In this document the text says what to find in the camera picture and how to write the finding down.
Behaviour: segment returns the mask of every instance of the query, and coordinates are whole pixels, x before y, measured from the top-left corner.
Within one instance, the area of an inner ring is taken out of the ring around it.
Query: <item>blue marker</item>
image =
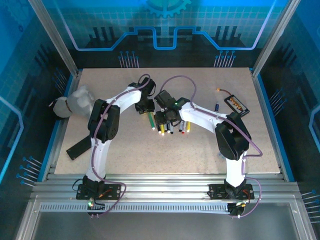
[[[219,112],[219,102],[218,102],[218,101],[217,101],[216,104],[215,104],[214,111],[215,111],[216,113]]]

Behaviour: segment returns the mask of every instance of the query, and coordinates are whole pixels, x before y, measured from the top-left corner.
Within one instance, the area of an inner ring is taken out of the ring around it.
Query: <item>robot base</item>
[[[232,196],[226,190],[225,184],[209,184],[209,191],[207,192],[211,200],[234,200],[239,202],[239,200],[248,200],[248,194],[250,200],[255,199],[255,194],[251,184],[245,184],[238,194]]]
[[[99,200],[118,200],[121,195],[120,184],[103,184],[99,192],[94,192],[84,184],[79,184],[76,191],[77,200],[89,200],[90,198]]]

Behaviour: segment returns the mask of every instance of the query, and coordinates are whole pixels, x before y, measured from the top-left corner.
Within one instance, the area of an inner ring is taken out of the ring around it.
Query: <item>marker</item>
[[[154,121],[152,119],[153,114],[151,112],[148,112],[148,116],[149,116],[149,121],[150,121],[151,128],[152,128],[152,130],[155,130],[156,129],[155,128],[155,124],[154,124]]]
[[[185,134],[185,132],[186,132],[186,125],[187,125],[187,122],[186,121],[184,121],[183,122],[183,127],[182,127],[182,134]]]
[[[172,126],[172,124],[170,124],[170,133],[174,134],[174,126]]]
[[[185,121],[183,121],[183,120],[180,122],[180,127],[179,127],[180,133],[182,132],[182,129],[184,129],[184,123],[185,123]]]
[[[170,126],[171,126],[171,124],[170,123],[167,123],[166,124],[166,129],[167,129],[167,133],[169,134],[171,131],[170,131]]]
[[[214,111],[217,113],[219,111],[219,102],[217,101],[214,107]]]
[[[161,135],[165,135],[165,126],[163,124],[160,125]]]
[[[186,132],[187,133],[190,132],[190,122],[189,121],[186,122]]]

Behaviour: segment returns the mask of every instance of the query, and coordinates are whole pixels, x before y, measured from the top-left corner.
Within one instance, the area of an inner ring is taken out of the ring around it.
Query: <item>metal base plate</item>
[[[234,198],[230,198],[229,194],[226,192],[226,186],[224,184],[209,184],[209,191],[207,192],[211,200],[247,200],[248,196],[243,190],[246,190],[250,194],[250,199],[255,199],[254,190],[251,184],[246,184],[242,191]]]
[[[90,198],[97,199],[99,197],[99,200],[118,200],[121,194],[121,185],[105,184],[102,193],[105,194],[99,197],[99,193],[92,192],[85,185],[79,184],[75,198],[77,200],[89,200]]]

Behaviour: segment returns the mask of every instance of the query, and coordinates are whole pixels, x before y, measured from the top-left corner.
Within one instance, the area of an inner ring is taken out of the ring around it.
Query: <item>black rectangular plate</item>
[[[209,191],[207,192],[208,196],[211,200],[230,200],[231,198],[228,196],[228,193],[226,193],[225,190],[226,186],[224,184],[209,184]],[[255,194],[253,192],[253,188],[251,184],[246,184],[243,188],[244,190],[247,190],[247,192],[250,194],[250,199],[255,199]],[[235,200],[247,200],[248,196],[241,192]]]
[[[237,109],[237,107],[230,101],[231,98],[233,98],[242,107],[242,111]],[[250,112],[249,109],[235,95],[228,96],[226,99],[224,99],[224,101],[234,112],[240,114],[241,117]]]
[[[120,184],[105,184],[103,187],[102,193],[111,189],[110,192],[107,192],[104,196],[98,199],[98,194],[92,191],[89,191],[85,185],[79,184],[78,190],[76,192],[77,200],[89,200],[90,198],[95,198],[97,200],[118,200],[121,195],[121,185]]]
[[[91,137],[88,135],[74,146],[70,147],[66,153],[69,155],[71,160],[75,160],[81,154],[85,153],[91,148]]]

